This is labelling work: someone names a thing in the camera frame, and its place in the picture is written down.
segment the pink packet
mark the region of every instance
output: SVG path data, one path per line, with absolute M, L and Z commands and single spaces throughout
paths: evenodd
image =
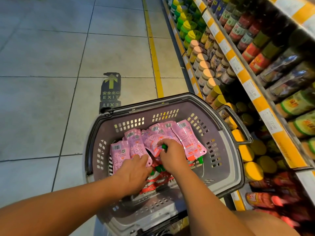
M 125 159 L 130 159 L 128 141 L 119 141 L 111 144 L 111 156 L 113 161 L 113 174 L 121 167 Z
M 158 147 L 157 143 L 162 139 L 165 139 L 165 138 L 169 139 L 169 137 L 166 135 L 155 133 L 151 131 L 150 129 L 142 130 L 141 134 L 142 134 L 143 143 L 146 149 L 148 149 L 154 157 L 158 157 L 160 155 L 160 152 L 162 151 L 162 147 L 161 146 Z
M 151 127 L 149 127 L 149 130 L 151 130 L 155 133 L 166 135 L 166 132 L 163 129 L 163 124 L 161 124 L 161 123 L 156 123 L 156 124 L 152 125 Z
M 139 155 L 140 158 L 143 155 L 148 155 L 146 148 L 143 144 L 143 139 L 141 136 L 141 131 L 139 129 L 131 129 L 124 134 L 124 139 L 126 139 L 130 146 L 130 158 L 132 159 L 134 155 Z M 152 159 L 151 157 L 148 158 L 146 167 L 149 167 L 152 165 Z
M 182 142 L 189 161 L 193 161 L 206 154 L 207 149 L 198 141 L 187 120 L 173 124 L 172 130 Z
M 174 133 L 174 131 L 172 130 L 172 125 L 176 124 L 175 121 L 168 121 L 168 122 L 164 122 L 164 123 L 160 123 L 166 133 L 166 135 L 168 135 L 171 139 L 174 139 L 175 141 L 177 141 L 180 145 L 182 145 L 182 143 L 180 142 L 180 139 L 176 136 L 176 134 Z

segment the yellow tape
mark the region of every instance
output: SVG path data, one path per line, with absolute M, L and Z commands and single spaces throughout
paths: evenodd
M 162 98 L 164 97 L 164 93 L 163 93 L 163 87 L 162 87 L 162 81 L 161 81 L 160 68 L 158 66 L 158 61 L 157 61 L 157 53 L 156 53 L 155 45 L 154 45 L 154 38 L 153 38 L 151 24 L 150 24 L 149 12 L 147 11 L 148 7 L 147 7 L 146 0 L 142 0 L 142 3 L 144 7 L 144 17 L 145 17 L 147 32 L 148 32 L 149 48 L 150 48 L 151 58 L 152 58 L 155 86 L 157 89 L 158 98 Z

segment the white label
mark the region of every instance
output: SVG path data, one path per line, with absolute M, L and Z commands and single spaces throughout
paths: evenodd
M 240 201 L 237 191 L 231 193 L 233 201 Z
M 224 55 L 226 55 L 227 52 L 231 50 L 230 45 L 226 42 L 226 39 L 223 39 L 220 43 L 219 46 L 223 52 Z
M 192 74 L 192 71 L 191 71 L 191 69 L 189 69 L 189 70 L 187 70 L 187 72 L 188 72 L 188 75 L 189 75 L 189 79 L 191 80 L 192 78 L 193 78 L 193 74 Z
M 315 177 L 312 171 L 300 171 L 296 173 L 299 180 L 301 181 L 304 189 L 306 190 L 309 198 L 315 204 Z
M 241 63 L 238 61 L 237 57 L 234 56 L 232 59 L 230 59 L 230 64 L 232 66 L 232 69 L 234 70 L 234 73 L 238 75 L 239 72 L 243 70 L 243 67 Z
M 312 15 L 309 19 L 307 19 L 302 26 L 315 35 L 315 14 Z
M 202 0 L 195 0 L 195 4 L 197 5 L 199 9 L 200 9 L 201 3 L 202 3 Z
M 204 12 L 204 14 L 202 15 L 202 17 L 203 17 L 204 21 L 206 22 L 206 24 L 208 25 L 208 22 L 209 22 L 210 19 L 211 19 L 211 15 L 210 15 L 209 11 L 206 10 L 206 11 Z
M 258 92 L 251 79 L 243 83 L 243 87 L 251 101 L 254 101 L 255 99 L 260 97 L 260 93 Z
M 211 33 L 212 33 L 212 35 L 215 37 L 216 36 L 216 34 L 218 34 L 218 32 L 219 32 L 219 29 L 218 29 L 218 27 L 215 25 L 215 23 L 213 23 L 211 26 L 210 26 L 210 31 L 211 31 Z
M 175 36 L 176 36 L 176 34 L 178 34 L 178 33 L 177 33 L 177 30 L 176 30 L 176 27 L 174 27 L 173 32 L 174 32 L 174 35 L 175 35 Z
M 183 57 L 183 60 L 184 60 L 185 65 L 188 64 L 188 58 L 186 55 Z
M 199 94 L 199 89 L 198 89 L 198 87 L 197 87 L 197 84 L 196 84 L 196 83 L 194 83 L 194 84 L 192 85 L 192 88 L 194 89 L 195 94 Z
M 305 2 L 302 0 L 276 0 L 275 5 L 291 17 L 305 5 Z
M 271 134 L 282 131 L 282 127 L 277 122 L 275 116 L 272 114 L 269 108 L 259 112 L 260 117 L 264 121 L 266 127 L 268 128 Z

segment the white price label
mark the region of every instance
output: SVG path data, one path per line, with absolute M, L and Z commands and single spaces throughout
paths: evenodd
M 187 70 L 187 72 L 188 72 L 188 75 L 189 75 L 189 79 L 191 80 L 192 78 L 193 78 L 193 74 L 192 74 L 192 71 L 191 71 L 191 69 L 189 69 L 189 70 Z
M 310 31 L 313 35 L 315 35 L 315 14 L 312 15 L 309 19 L 307 19 L 302 26 Z
M 240 200 L 238 197 L 237 191 L 232 192 L 231 196 L 232 196 L 233 201 L 239 201 Z
M 194 83 L 194 84 L 192 85 L 192 88 L 194 89 L 195 94 L 199 94 L 199 89 L 198 89 L 196 83 Z
M 209 11 L 206 10 L 206 11 L 204 12 L 204 14 L 202 15 L 202 17 L 203 17 L 204 21 L 206 22 L 206 24 L 208 25 L 208 22 L 209 22 L 210 19 L 211 19 L 211 15 L 210 15 Z
M 176 36 L 176 34 L 178 35 L 177 30 L 176 30 L 176 27 L 174 27 L 173 32 L 174 32 L 174 35 L 175 35 L 175 36 Z
M 219 46 L 223 52 L 224 55 L 226 55 L 227 52 L 231 50 L 230 45 L 226 42 L 226 39 L 223 39 L 220 43 Z
M 275 5 L 291 17 L 305 5 L 305 2 L 302 0 L 276 0 Z
M 243 87 L 251 101 L 254 101 L 261 96 L 251 79 L 243 83 Z
M 184 60 L 185 65 L 188 64 L 188 58 L 186 55 L 183 57 L 183 60 Z
M 282 131 L 282 127 L 269 108 L 260 111 L 259 115 L 271 134 Z
M 232 59 L 230 59 L 230 64 L 232 69 L 234 70 L 234 73 L 238 75 L 239 72 L 241 72 L 244 68 L 242 67 L 241 63 L 238 61 L 237 57 L 234 56 Z
M 197 5 L 199 9 L 200 9 L 201 3 L 202 3 L 202 0 L 195 0 L 195 4 Z
M 215 37 L 216 34 L 218 34 L 219 32 L 219 28 L 215 25 L 215 23 L 213 23 L 211 26 L 210 26 L 210 31 L 212 33 L 212 35 Z

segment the human hand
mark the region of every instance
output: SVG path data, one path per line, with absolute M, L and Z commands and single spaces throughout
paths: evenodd
M 132 159 L 124 160 L 122 166 L 116 171 L 116 177 L 121 185 L 122 198 L 138 194 L 146 185 L 146 179 L 152 172 L 152 167 L 146 167 L 148 155 L 135 155 Z
M 167 145 L 167 151 L 161 151 L 160 158 L 163 167 L 174 177 L 184 169 L 190 169 L 186 160 L 186 154 L 182 145 L 174 139 L 162 139 L 158 146 Z

